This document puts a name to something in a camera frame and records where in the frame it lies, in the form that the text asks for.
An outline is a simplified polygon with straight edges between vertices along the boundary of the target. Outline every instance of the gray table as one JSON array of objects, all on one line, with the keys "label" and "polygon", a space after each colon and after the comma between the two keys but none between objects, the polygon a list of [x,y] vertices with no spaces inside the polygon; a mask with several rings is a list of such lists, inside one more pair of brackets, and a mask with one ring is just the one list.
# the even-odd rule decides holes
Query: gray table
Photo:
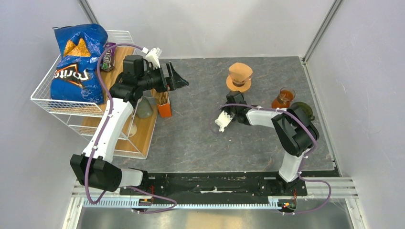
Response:
[{"label": "gray table", "polygon": [[[171,60],[190,86],[170,93],[170,118],[158,117],[146,160],[114,157],[118,167],[148,172],[277,171],[284,151],[274,129],[231,123],[215,135],[209,117],[226,102],[228,68],[235,62],[253,69],[252,86],[246,101],[270,107],[280,88],[292,87],[294,101],[314,110],[309,85],[298,57],[209,58]],[[306,160],[305,170],[332,170],[333,163],[318,119],[319,148]]]}]

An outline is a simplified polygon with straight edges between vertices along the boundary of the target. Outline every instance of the chip bag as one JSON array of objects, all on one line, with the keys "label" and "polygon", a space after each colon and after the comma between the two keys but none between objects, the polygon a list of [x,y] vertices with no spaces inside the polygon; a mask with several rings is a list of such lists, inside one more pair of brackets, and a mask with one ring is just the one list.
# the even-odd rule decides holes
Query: chip bag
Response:
[{"label": "chip bag", "polygon": [[62,59],[51,83],[51,99],[102,104],[103,88],[96,67],[107,42],[107,32],[98,24],[53,30]]}]

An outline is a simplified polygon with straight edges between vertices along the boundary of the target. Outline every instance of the glass of orange liquid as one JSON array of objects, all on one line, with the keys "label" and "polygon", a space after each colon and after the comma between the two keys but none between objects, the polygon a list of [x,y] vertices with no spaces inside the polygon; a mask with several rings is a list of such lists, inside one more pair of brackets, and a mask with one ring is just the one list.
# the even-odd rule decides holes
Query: glass of orange liquid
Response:
[{"label": "glass of orange liquid", "polygon": [[290,87],[283,87],[278,93],[277,98],[271,104],[271,108],[289,108],[291,101],[295,98],[295,91]]}]

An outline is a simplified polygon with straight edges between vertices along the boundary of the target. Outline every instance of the wall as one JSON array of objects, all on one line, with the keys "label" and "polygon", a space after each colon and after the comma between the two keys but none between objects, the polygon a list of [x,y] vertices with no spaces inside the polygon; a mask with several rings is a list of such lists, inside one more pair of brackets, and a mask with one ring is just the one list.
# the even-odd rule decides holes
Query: wall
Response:
[{"label": "wall", "polygon": [[333,0],[88,0],[162,58],[303,56]]},{"label": "wall", "polygon": [[1,0],[1,227],[58,229],[86,141],[30,101],[58,56],[52,27],[88,23],[77,1]]},{"label": "wall", "polygon": [[309,70],[372,229],[403,228],[405,2],[347,0]]}]

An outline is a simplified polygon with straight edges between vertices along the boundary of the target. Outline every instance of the blue chip bag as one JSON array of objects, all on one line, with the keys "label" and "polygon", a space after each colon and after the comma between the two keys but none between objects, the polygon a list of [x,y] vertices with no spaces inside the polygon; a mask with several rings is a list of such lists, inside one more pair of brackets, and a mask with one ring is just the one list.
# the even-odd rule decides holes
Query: blue chip bag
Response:
[{"label": "blue chip bag", "polygon": [[104,102],[103,88],[96,74],[107,32],[98,24],[54,28],[61,61],[51,83],[51,99]]}]

